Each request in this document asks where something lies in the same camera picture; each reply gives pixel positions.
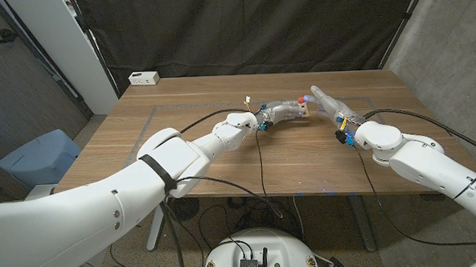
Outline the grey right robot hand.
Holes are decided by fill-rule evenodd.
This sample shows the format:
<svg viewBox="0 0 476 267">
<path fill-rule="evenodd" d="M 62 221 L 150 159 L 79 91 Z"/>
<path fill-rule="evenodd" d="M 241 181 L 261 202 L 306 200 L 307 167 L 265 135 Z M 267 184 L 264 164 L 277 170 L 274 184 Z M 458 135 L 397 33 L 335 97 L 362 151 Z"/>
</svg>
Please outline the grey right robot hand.
<svg viewBox="0 0 476 267">
<path fill-rule="evenodd" d="M 342 143 L 353 146 L 357 129 L 366 122 L 366 118 L 351 110 L 340 100 L 325 94 L 315 85 L 311 86 L 312 95 L 304 95 L 305 102 L 318 105 L 319 113 L 325 115 L 337 127 L 335 137 Z"/>
</svg>

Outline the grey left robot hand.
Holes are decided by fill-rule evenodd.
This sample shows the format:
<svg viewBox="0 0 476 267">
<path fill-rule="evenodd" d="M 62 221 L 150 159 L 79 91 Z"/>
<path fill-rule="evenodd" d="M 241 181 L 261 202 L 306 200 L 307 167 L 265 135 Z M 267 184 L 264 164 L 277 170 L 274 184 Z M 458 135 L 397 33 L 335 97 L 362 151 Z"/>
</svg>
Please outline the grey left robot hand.
<svg viewBox="0 0 476 267">
<path fill-rule="evenodd" d="M 273 101 L 264 103 L 255 114 L 260 131 L 266 131 L 280 121 L 301 117 L 304 109 L 297 101 Z"/>
</svg>

